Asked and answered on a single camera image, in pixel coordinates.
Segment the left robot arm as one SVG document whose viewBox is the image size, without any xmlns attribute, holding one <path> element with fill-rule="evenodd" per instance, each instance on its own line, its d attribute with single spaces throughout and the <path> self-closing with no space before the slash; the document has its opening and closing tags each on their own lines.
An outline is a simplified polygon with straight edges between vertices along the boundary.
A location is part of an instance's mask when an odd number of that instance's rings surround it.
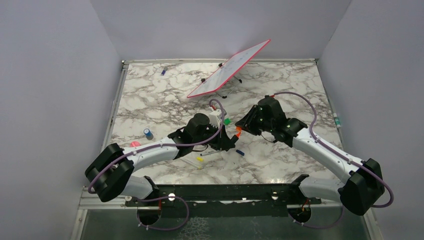
<svg viewBox="0 0 424 240">
<path fill-rule="evenodd" d="M 186 126 L 154 143 L 127 148 L 111 143 L 85 170 L 89 180 L 88 192 L 96 194 L 101 202 L 131 196 L 144 205 L 152 205 L 157 200 L 156 185 L 150 177 L 136 177 L 134 172 L 162 161 L 182 158 L 199 145 L 228 151 L 235 147 L 240 135 L 237 132 L 229 137 L 221 121 L 213 125 L 207 115 L 197 113 Z"/>
</svg>

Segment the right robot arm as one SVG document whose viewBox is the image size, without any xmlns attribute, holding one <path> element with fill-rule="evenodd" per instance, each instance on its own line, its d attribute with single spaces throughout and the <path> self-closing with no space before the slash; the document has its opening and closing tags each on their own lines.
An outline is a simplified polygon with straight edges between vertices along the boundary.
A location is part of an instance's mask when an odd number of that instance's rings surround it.
<svg viewBox="0 0 424 240">
<path fill-rule="evenodd" d="M 275 141 L 299 150 L 329 169 L 336 180 L 307 176 L 288 190 L 289 199 L 300 204 L 307 198 L 321 198 L 341 203 L 351 213 L 362 216 L 384 194 L 380 164 L 362 160 L 312 133 L 306 123 L 286 117 L 278 100 L 266 96 L 235 125 L 244 132 L 259 136 L 263 132 Z"/>
</svg>

